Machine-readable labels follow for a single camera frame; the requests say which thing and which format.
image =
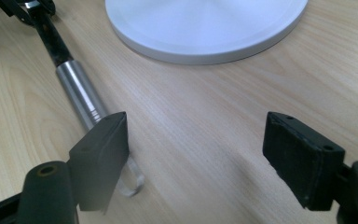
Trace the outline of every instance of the black shaft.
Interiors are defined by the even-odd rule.
[[[65,46],[46,10],[41,6],[32,7],[28,9],[28,13],[55,66],[73,60],[69,49]]]

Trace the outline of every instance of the wood grain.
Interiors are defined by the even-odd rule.
[[[303,210],[262,155],[268,111],[294,116],[358,160],[358,1],[311,0],[283,41],[234,63],[163,63],[128,49],[103,1],[56,0],[55,25],[111,112],[126,111],[146,176],[80,223],[336,223]],[[66,161],[83,136],[35,30],[0,9],[0,201]]]

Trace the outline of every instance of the table top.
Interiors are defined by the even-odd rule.
[[[302,209],[262,155],[269,111],[300,119],[358,161],[358,1],[311,0],[284,40],[217,65],[128,49],[104,1],[57,0],[54,23],[110,112],[128,115],[145,188],[80,223],[336,223]],[[39,36],[0,9],[0,201],[26,173],[67,161],[84,135]]]

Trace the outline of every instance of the white round disc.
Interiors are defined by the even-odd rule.
[[[106,0],[130,48],[171,63],[227,63],[283,39],[308,0]]]

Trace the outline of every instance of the metal cylinder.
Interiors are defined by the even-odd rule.
[[[56,72],[84,128],[89,131],[108,115],[97,91],[78,61],[62,63]]]

